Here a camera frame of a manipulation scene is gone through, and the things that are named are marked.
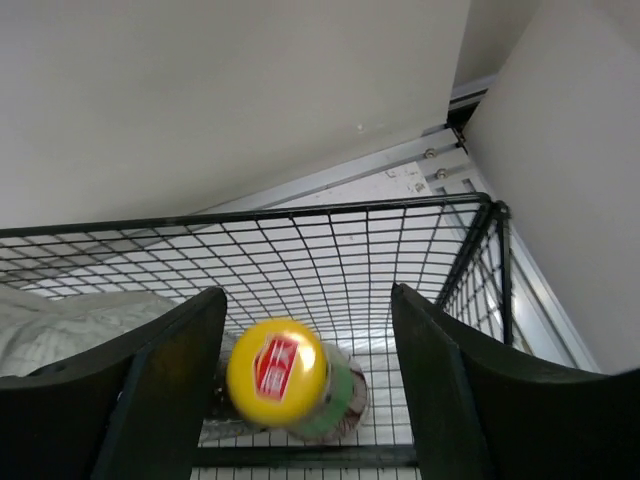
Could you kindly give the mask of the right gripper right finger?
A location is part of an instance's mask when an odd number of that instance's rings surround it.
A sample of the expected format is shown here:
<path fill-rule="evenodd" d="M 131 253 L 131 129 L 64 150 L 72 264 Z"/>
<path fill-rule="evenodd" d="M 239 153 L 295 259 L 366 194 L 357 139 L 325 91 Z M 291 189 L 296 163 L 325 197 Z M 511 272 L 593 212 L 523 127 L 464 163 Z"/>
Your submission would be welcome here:
<path fill-rule="evenodd" d="M 425 479 L 635 479 L 639 373 L 522 353 L 404 284 L 392 323 Z"/>

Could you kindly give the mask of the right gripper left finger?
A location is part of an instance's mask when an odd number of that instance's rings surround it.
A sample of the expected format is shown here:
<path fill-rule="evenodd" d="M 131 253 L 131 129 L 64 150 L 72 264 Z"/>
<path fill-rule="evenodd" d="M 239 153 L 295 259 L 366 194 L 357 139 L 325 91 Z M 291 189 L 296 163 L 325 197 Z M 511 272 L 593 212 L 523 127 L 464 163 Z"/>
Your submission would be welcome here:
<path fill-rule="evenodd" d="M 83 353 L 1 380 L 4 479 L 187 479 L 227 300 L 204 290 Z"/>

